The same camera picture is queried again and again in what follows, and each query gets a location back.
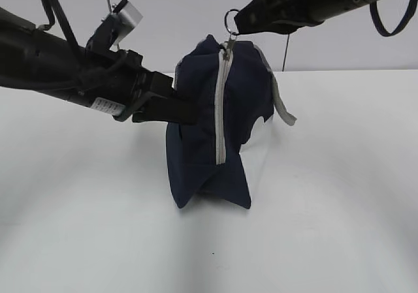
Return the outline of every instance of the gray strap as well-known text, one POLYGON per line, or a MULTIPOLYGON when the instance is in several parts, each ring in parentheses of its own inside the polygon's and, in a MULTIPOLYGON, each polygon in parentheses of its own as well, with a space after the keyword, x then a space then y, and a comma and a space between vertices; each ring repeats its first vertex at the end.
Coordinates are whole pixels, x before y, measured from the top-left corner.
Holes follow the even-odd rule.
POLYGON ((271 73, 272 75, 273 100, 274 100, 274 107, 276 108, 277 113, 287 125, 290 125, 290 126, 295 125, 297 118, 294 115, 287 112, 286 106, 284 105, 282 99, 280 98, 279 85, 277 83, 277 79, 270 65, 268 64, 268 61, 266 57, 264 56, 264 53, 255 44, 254 44, 254 48, 260 53, 261 60, 263 61, 269 73, 271 73))

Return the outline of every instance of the metal ring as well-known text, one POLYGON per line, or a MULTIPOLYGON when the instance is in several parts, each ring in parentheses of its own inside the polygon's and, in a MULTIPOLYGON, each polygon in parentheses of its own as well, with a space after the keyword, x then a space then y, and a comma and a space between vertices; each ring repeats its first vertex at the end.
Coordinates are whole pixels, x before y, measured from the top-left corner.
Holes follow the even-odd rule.
POLYGON ((232 12, 240 12, 240 11, 238 9, 231 9, 230 11, 228 11, 226 13, 226 15, 225 15, 225 28, 227 29, 227 31, 230 35, 234 35, 235 37, 237 37, 240 33, 239 32, 234 32, 233 30, 229 29, 229 26, 228 26, 228 16, 232 12))

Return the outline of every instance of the white table surface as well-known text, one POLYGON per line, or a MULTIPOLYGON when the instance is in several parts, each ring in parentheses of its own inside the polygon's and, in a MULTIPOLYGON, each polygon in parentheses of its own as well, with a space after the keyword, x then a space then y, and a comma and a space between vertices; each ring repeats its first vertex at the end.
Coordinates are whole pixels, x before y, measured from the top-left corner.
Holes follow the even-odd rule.
POLYGON ((278 78, 250 211, 176 208, 164 124, 0 89, 0 292, 418 292, 418 71, 278 78))

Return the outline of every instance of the navy blue bag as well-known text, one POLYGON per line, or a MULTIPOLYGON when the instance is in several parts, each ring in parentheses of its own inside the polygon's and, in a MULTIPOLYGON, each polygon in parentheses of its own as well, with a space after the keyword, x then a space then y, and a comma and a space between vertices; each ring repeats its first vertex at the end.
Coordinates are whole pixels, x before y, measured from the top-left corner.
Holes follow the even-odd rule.
POLYGON ((240 150, 255 122, 267 122, 276 107, 294 125, 280 99, 276 79, 252 42, 236 42, 229 59, 226 44, 212 35, 176 68, 179 95, 200 109, 194 126, 169 123, 167 164, 175 202, 183 208, 196 193, 209 193, 249 209, 251 196, 240 150))

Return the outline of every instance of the zipper pull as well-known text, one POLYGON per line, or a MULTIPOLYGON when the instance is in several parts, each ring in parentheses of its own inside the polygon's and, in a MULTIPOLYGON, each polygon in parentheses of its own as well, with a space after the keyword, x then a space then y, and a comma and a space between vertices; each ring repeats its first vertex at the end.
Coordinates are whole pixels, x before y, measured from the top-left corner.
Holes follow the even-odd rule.
POLYGON ((223 53, 223 60, 229 61, 229 59, 231 58, 231 53, 234 50, 234 45, 235 45, 237 38, 238 38, 238 35, 232 35, 232 34, 229 35, 227 48, 225 49, 223 53))

